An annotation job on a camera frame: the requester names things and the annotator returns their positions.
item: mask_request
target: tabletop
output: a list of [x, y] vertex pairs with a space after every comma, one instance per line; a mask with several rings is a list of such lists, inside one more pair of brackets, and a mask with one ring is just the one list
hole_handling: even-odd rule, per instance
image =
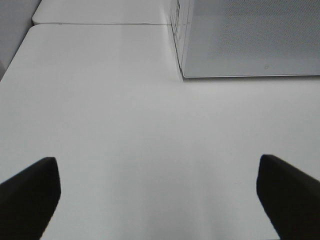
[[170, 4], [171, 0], [42, 0], [33, 22], [168, 25]]
[[43, 240], [278, 239], [273, 154], [320, 179], [318, 77], [182, 81], [169, 26], [38, 25], [0, 82], [0, 182], [56, 157]]

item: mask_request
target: white desk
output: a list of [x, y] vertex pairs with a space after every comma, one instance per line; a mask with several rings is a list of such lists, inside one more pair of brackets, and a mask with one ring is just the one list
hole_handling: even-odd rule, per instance
[[0, 83], [0, 182], [57, 158], [43, 240], [277, 239], [256, 195], [260, 156], [320, 179], [319, 80], [182, 83], [168, 29], [27, 35]]
[[171, 0], [42, 0], [35, 24], [169, 24]]

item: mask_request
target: black pad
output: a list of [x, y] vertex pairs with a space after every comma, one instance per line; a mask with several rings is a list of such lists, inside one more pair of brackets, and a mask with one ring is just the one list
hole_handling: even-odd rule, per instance
[[319, 181], [274, 155], [263, 155], [256, 191], [281, 240], [320, 240]]
[[60, 194], [54, 157], [43, 158], [0, 184], [0, 239], [40, 239]]

